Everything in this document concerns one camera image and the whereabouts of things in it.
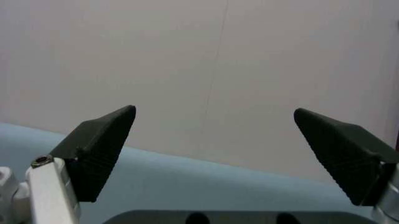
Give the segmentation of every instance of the white backdrop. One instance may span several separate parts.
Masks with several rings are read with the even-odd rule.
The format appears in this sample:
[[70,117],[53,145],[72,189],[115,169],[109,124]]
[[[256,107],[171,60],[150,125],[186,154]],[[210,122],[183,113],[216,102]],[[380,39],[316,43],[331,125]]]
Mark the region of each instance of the white backdrop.
[[0,120],[68,133],[133,104],[128,145],[332,181],[305,107],[390,145],[397,0],[2,0]]

